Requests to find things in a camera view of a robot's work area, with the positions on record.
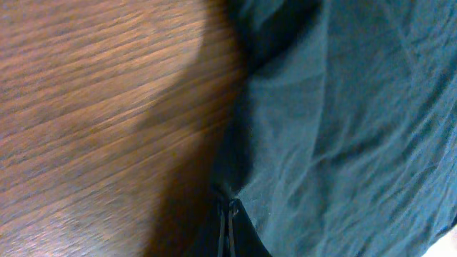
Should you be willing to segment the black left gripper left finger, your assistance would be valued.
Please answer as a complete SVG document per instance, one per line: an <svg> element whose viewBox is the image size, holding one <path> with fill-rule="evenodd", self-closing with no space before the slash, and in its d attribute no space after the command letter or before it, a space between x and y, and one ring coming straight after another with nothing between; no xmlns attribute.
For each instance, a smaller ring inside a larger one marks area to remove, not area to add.
<svg viewBox="0 0 457 257"><path fill-rule="evenodd" d="M226 230L226 201L215 198L208 215L184 253L184 257L223 257Z"/></svg>

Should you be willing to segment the dark green t-shirt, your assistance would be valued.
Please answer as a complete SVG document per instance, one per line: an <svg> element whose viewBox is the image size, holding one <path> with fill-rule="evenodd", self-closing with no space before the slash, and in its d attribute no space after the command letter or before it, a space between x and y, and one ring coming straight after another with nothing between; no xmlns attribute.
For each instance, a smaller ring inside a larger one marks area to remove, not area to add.
<svg viewBox="0 0 457 257"><path fill-rule="evenodd" d="M214 173L273 256L422 256L456 225L456 3L229 1L248 77Z"/></svg>

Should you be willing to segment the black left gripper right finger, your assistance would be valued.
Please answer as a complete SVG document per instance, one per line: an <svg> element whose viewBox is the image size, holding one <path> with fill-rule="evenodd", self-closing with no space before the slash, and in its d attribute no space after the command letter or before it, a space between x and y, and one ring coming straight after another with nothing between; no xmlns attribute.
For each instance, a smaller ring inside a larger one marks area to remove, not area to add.
<svg viewBox="0 0 457 257"><path fill-rule="evenodd" d="M271 257L239 199L229 204L228 252L230 257Z"/></svg>

